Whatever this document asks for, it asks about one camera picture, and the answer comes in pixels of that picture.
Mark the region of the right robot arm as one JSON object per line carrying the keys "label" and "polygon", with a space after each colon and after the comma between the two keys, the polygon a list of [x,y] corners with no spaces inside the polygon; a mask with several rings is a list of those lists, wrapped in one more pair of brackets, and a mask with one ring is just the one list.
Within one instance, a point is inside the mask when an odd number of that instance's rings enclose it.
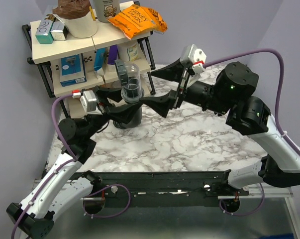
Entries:
{"label": "right robot arm", "polygon": [[300,148],[291,147],[267,105],[253,96],[258,75],[240,62],[228,64],[213,85],[199,81],[203,61],[176,61],[153,71],[152,75],[178,83],[176,91],[161,97],[142,98],[141,102],[162,117],[183,102],[227,115],[226,124],[258,143],[267,153],[253,165],[229,170],[219,183],[220,191],[231,195],[237,189],[256,183],[278,188],[300,185]]}

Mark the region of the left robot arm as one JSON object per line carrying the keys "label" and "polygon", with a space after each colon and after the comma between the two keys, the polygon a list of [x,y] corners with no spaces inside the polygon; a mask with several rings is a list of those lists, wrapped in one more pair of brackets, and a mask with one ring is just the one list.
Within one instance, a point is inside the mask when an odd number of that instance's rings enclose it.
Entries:
{"label": "left robot arm", "polygon": [[[66,98],[79,99],[81,104],[92,112],[84,118],[65,118],[58,122],[56,106]],[[55,164],[44,178],[19,203],[11,203],[7,214],[14,223],[11,238],[15,238],[20,229],[29,239],[43,239],[52,230],[57,219],[83,196],[97,196],[101,185],[95,179],[81,176],[74,186],[63,187],[73,174],[90,158],[96,146],[91,139],[95,133],[103,130],[110,120],[128,124],[142,106],[143,93],[136,93],[128,86],[122,88],[104,88],[96,86],[93,90],[74,90],[58,97],[52,105],[52,121],[63,149]]]}

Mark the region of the grey tee pipe fitting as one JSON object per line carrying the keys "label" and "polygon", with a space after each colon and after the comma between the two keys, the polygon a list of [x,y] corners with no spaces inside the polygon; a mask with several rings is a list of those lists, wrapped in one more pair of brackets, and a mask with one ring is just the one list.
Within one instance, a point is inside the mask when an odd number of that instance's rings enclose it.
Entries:
{"label": "grey tee pipe fitting", "polygon": [[142,122],[142,108],[139,108],[138,111],[134,114],[132,120],[128,123],[120,123],[120,122],[113,122],[113,125],[118,129],[128,129],[128,128],[135,128],[139,126]]}

